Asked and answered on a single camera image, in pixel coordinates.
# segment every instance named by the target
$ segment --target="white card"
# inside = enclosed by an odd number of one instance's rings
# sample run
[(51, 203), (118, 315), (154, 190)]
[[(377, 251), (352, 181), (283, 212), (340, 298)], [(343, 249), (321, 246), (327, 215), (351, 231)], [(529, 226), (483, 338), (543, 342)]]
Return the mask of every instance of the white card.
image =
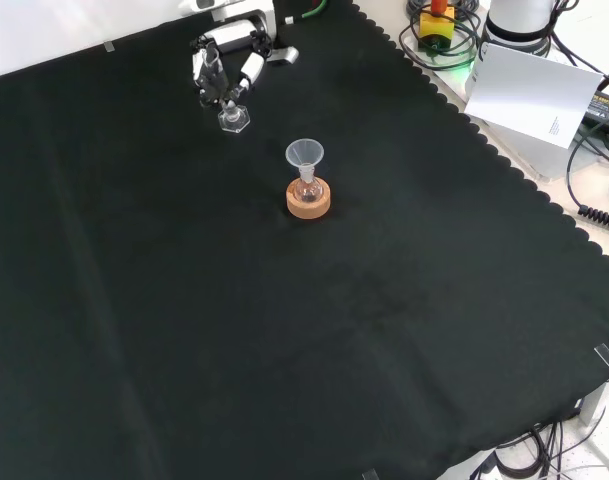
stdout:
[(498, 45), (482, 48), (464, 112), (568, 148), (602, 76)]

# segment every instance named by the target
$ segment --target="robotic arm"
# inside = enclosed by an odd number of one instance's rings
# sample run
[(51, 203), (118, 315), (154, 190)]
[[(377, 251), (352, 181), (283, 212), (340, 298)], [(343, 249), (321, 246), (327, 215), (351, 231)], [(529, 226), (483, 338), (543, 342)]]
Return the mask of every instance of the robotic arm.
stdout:
[[(246, 107), (237, 105), (255, 84), (265, 63), (294, 63), (299, 55), (293, 47), (274, 49), (277, 37), (273, 0), (185, 0), (184, 13), (211, 11), (216, 21), (229, 21), (198, 37), (193, 49), (193, 81), (199, 88), (202, 106), (222, 107), (223, 130), (239, 133), (250, 123)], [(239, 79), (230, 85), (222, 64), (226, 53), (251, 49)]]

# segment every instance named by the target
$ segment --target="table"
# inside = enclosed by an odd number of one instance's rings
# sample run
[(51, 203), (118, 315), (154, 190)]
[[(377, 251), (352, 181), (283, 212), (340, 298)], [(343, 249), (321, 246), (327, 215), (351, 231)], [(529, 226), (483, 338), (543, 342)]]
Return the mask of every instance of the table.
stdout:
[(605, 380), (609, 262), (347, 2), (232, 138), (187, 82), (209, 26), (0, 79), (0, 477), (434, 480)]
[[(405, 14), (406, 0), (355, 0), (355, 3), (360, 6), (360, 9), (368, 18), (384, 29), (384, 32), (391, 37), (391, 41), (398, 43), (399, 32), (408, 25)], [(490, 1), (483, 1), (482, 5), (488, 6)], [(595, 13), (594, 10), (598, 7), (603, 11)], [(599, 37), (603, 39), (605, 48), (592, 48), (592, 44), (586, 40), (591, 36), (587, 32), (595, 32), (596, 29), (600, 29)], [(598, 68), (609, 72), (609, 1), (591, 2), (590, 0), (581, 0), (577, 11), (571, 11), (561, 16), (558, 32), (560, 38), (565, 41), (569, 48)], [(451, 103), (458, 106), (460, 111), (464, 110), (464, 102), (444, 81), (432, 72), (425, 71), (425, 73), (431, 77), (431, 81), (437, 85), (440, 93), (446, 95)], [(565, 179), (550, 183), (539, 181), (532, 171), (520, 161), (512, 147), (500, 140), (485, 122), (473, 121), (502, 155), (511, 159), (515, 168), (522, 170), (527, 178), (537, 183), (538, 188), (549, 195), (552, 202), (560, 205), (567, 215), (573, 217), (578, 228), (585, 230), (590, 240), (597, 243), (604, 254), (609, 256), (609, 229), (598, 226), (577, 215), (577, 206), (568, 194)], [(582, 202), (593, 208), (609, 212), (608, 162), (599, 160), (597, 164), (574, 173), (572, 182), (573, 190)]]

